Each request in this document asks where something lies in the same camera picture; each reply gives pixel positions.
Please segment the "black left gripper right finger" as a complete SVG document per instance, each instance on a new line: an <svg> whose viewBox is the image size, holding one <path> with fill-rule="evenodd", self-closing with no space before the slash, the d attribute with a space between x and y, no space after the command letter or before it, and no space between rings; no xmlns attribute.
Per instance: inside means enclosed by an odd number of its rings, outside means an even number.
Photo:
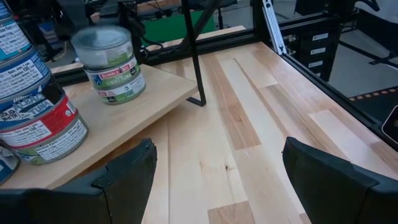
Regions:
<svg viewBox="0 0 398 224"><path fill-rule="evenodd" d="M293 137L282 159L312 224L398 224L398 180Z"/></svg>

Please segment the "black white-edged device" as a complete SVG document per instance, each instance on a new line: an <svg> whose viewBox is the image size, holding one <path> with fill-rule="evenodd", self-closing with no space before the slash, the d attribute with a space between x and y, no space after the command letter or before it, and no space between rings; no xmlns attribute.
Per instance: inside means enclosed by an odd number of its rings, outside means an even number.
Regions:
<svg viewBox="0 0 398 224"><path fill-rule="evenodd" d="M389 139L398 144L398 105L392 109L381 130Z"/></svg>

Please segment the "blue-label pull-tab can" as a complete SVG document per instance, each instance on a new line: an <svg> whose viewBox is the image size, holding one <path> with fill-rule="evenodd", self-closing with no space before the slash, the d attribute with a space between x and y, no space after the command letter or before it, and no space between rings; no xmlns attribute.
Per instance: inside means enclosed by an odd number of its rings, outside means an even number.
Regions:
<svg viewBox="0 0 398 224"><path fill-rule="evenodd" d="M0 100L38 84L51 75L34 48L0 63Z"/></svg>

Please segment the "colourful yellowfin tuna can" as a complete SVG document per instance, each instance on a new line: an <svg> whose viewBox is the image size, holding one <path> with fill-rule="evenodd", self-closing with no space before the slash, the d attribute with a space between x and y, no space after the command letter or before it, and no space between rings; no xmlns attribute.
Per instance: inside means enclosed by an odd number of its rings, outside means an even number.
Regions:
<svg viewBox="0 0 398 224"><path fill-rule="evenodd" d="M0 20L0 61L29 50L31 44L12 16Z"/></svg>

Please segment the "silver aluminium bar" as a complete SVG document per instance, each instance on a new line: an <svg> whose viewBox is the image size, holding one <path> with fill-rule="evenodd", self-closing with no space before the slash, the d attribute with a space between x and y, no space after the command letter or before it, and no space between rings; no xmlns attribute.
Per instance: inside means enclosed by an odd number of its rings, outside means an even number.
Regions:
<svg viewBox="0 0 398 224"><path fill-rule="evenodd" d="M270 33L274 51L278 55L285 55L287 51L271 0L262 0L262 4L262 10L267 23L267 28Z"/></svg>

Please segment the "silver-lid tuna can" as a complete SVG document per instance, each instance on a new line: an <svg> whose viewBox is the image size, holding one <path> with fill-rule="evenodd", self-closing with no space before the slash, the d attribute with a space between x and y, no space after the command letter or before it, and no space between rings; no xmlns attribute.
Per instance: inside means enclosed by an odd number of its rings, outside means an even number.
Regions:
<svg viewBox="0 0 398 224"><path fill-rule="evenodd" d="M85 65L83 70L96 90L116 88L133 80L141 71L135 57L110 68L90 68Z"/></svg>

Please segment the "green Bumble Bee tuna can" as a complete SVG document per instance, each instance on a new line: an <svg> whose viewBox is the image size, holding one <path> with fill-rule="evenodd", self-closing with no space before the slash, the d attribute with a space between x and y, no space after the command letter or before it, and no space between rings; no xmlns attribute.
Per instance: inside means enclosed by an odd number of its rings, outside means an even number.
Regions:
<svg viewBox="0 0 398 224"><path fill-rule="evenodd" d="M96 90L102 102L107 105L119 105L137 98L146 89L142 72L131 81L108 90Z"/></svg>
<svg viewBox="0 0 398 224"><path fill-rule="evenodd" d="M79 61L91 68L109 68L134 56L131 33L120 26L90 26L71 38Z"/></svg>

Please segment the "red-label silver-lid can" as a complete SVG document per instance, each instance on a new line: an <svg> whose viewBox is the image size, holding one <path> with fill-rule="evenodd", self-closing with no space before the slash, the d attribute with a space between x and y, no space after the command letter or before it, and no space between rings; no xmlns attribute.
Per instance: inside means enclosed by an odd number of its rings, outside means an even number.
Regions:
<svg viewBox="0 0 398 224"><path fill-rule="evenodd" d="M0 140L11 148L31 147L65 129L78 115L78 109L64 96L51 110L15 128L0 129Z"/></svg>

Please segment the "black unit with white labels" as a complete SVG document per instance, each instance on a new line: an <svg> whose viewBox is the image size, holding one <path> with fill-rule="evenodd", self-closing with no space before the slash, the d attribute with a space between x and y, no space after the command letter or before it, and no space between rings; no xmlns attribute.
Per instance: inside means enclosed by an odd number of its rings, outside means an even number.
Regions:
<svg viewBox="0 0 398 224"><path fill-rule="evenodd" d="M341 35L341 26L335 22L320 24L314 29L289 37L289 54L325 82L331 71Z"/></svg>

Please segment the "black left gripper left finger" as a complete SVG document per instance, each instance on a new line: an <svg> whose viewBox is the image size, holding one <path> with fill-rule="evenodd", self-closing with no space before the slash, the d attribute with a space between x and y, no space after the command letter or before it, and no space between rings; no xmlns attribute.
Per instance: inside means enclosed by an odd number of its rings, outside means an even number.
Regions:
<svg viewBox="0 0 398 224"><path fill-rule="evenodd" d="M0 224L141 224L157 166L152 139L56 189L0 190Z"/></svg>

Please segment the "black mat with striped edge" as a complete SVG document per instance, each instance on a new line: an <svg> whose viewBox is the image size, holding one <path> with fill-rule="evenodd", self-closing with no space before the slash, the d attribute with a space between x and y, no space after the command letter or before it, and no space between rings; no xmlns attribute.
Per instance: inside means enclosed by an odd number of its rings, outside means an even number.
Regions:
<svg viewBox="0 0 398 224"><path fill-rule="evenodd" d="M376 121L384 123L398 105L398 86L349 97L357 109L364 111Z"/></svg>

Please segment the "blue-white label silver-lid can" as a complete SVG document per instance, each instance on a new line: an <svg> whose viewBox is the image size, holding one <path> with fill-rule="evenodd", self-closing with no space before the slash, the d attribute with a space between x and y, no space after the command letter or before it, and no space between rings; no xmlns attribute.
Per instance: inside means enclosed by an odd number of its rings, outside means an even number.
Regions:
<svg viewBox="0 0 398 224"><path fill-rule="evenodd" d="M13 14L10 11L10 8L7 5L6 1L0 0L0 20L5 20L11 17L13 17Z"/></svg>

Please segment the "black metal table frame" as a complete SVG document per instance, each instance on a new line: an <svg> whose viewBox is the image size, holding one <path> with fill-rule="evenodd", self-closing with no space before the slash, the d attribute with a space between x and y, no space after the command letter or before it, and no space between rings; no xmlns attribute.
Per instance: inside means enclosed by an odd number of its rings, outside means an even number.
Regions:
<svg viewBox="0 0 398 224"><path fill-rule="evenodd" d="M263 28L267 22L266 15L259 14L260 0L254 0L254 28L248 30L234 31L228 34L220 34L212 37L205 37L201 40L192 40L192 37L199 37L199 31L202 30L204 23L210 18L208 10L205 11L205 15L199 18L199 25L189 25L188 34L182 40L182 43L177 44L174 47L163 47L159 50L155 50L149 53L140 53L138 56L138 62L146 65L160 65L166 62L174 62L179 59L185 59L193 57L193 63L195 71L199 71L198 68L198 56L208 53L217 52L220 50L232 49L233 47L240 47L255 42L262 42L269 44L271 42L270 28ZM294 33L304 33L310 29L321 29L321 25L337 25L343 20L352 20L354 14L343 15L329 14L326 12L312 14L305 16L302 19L292 19L287 22L280 23L281 35L287 36ZM362 110L354 105L354 98L347 98L331 85L327 84L329 79L326 75L316 76L309 68L305 67L304 64L298 61L296 58L289 56L287 53L281 53L280 57L293 66L298 72L309 79L317 88L327 94L331 99L337 102L343 107L348 113L353 115L357 120L365 125L375 135L385 141L390 147L398 152L398 141L395 141L392 136L384 132L384 127L388 122L389 118L384 120L378 120L375 116L368 113L366 110Z"/></svg>

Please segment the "wooden shelf with black frame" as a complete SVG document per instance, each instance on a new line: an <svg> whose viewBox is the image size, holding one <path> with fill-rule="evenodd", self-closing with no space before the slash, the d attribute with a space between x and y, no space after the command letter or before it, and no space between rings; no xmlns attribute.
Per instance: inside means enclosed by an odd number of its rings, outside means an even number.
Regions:
<svg viewBox="0 0 398 224"><path fill-rule="evenodd" d="M23 162L1 189L54 189L72 180L121 144L187 100L205 106L206 96L198 62L196 39L199 30L192 25L188 0L182 0L189 57L193 60L195 80L178 77L149 65L141 70L146 90L127 103L107 106L96 93L86 92L72 98L88 126L88 137L71 154L57 162L35 166Z"/></svg>

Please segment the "green-label pull-tab can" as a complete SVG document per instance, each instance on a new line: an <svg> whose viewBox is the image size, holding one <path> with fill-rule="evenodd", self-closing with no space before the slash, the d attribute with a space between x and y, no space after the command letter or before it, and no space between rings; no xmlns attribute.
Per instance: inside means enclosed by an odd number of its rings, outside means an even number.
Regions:
<svg viewBox="0 0 398 224"><path fill-rule="evenodd" d="M89 129L78 115L65 129L55 136L32 147L14 149L23 160L32 165L58 161L79 148L87 138Z"/></svg>

